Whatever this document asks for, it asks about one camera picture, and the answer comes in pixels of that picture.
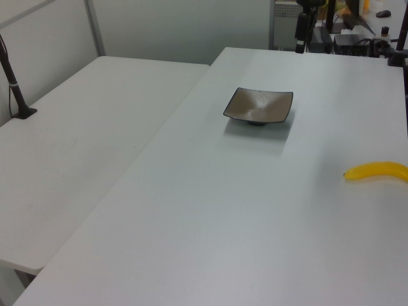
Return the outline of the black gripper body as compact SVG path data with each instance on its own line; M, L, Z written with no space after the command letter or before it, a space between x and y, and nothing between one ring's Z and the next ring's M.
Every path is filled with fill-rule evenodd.
M307 35L307 14L301 13L297 18L295 38L297 40L304 40Z

